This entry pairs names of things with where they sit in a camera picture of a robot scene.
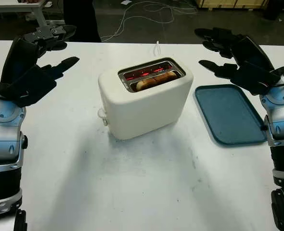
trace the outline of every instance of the blue tray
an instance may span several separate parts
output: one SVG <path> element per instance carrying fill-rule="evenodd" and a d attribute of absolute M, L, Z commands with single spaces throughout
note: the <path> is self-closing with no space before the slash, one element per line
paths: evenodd
<path fill-rule="evenodd" d="M 263 120 L 236 85 L 200 86 L 196 99 L 215 140 L 221 144 L 264 142 Z"/>

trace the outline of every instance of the white toaster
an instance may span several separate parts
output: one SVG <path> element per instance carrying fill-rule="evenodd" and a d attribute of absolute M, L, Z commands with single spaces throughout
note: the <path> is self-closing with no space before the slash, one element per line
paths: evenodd
<path fill-rule="evenodd" d="M 171 58 L 111 69 L 98 79 L 99 116 L 120 140 L 140 136 L 180 117 L 192 81 L 191 71 Z"/>

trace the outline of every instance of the wooden pallet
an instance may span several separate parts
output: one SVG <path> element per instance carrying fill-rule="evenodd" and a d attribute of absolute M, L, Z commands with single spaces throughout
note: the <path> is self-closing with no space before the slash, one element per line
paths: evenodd
<path fill-rule="evenodd" d="M 268 0 L 196 0 L 199 8 L 264 9 Z"/>

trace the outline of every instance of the table surface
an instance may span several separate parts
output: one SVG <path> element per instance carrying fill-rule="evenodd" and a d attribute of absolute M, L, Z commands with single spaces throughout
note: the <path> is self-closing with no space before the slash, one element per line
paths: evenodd
<path fill-rule="evenodd" d="M 0 74 L 10 44 L 0 41 Z M 275 67 L 284 65 L 284 46 L 262 48 Z M 267 143 L 219 146 L 193 98 L 198 86 L 229 83 L 200 66 L 200 59 L 232 60 L 202 45 L 161 45 L 161 54 L 173 55 L 194 74 L 183 113 L 176 123 L 127 141 L 116 140 L 97 117 L 97 79 L 112 65 L 156 59 L 153 44 L 68 43 L 39 59 L 40 66 L 70 56 L 80 61 L 27 108 L 22 209 L 29 231 L 277 230 Z M 264 117 L 259 97 L 245 94 Z M 0 218 L 1 230 L 12 224 L 12 217 Z"/>
<path fill-rule="evenodd" d="M 8 7 L 41 7 L 46 0 L 40 0 L 37 3 L 19 3 L 17 0 L 0 0 L 0 8 L 8 8 Z"/>

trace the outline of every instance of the floor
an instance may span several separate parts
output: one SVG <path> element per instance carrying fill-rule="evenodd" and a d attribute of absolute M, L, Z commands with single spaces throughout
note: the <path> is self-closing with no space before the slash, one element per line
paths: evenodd
<path fill-rule="evenodd" d="M 98 30 L 100 35 L 109 36 L 115 34 L 120 26 L 124 11 L 133 3 L 125 6 L 121 1 L 95 0 Z M 179 8 L 192 8 L 191 0 L 161 0 L 161 3 L 169 4 Z M 194 34 L 194 29 L 199 27 L 229 28 L 235 34 L 249 34 L 258 44 L 284 45 L 284 12 L 276 21 L 266 20 L 262 17 L 261 11 L 248 10 L 180 10 L 180 13 L 168 8 L 158 10 L 158 6 L 146 6 L 148 3 L 139 3 L 126 11 L 126 17 L 134 17 L 125 21 L 124 31 L 107 42 L 124 43 L 201 43 Z M 46 19 L 61 19 L 62 6 L 45 9 Z M 23 34 L 33 30 L 36 22 L 26 22 L 22 14 L 4 13 L 0 19 L 0 39 L 13 39 L 16 34 Z M 155 21 L 169 22 L 167 24 L 156 23 Z"/>

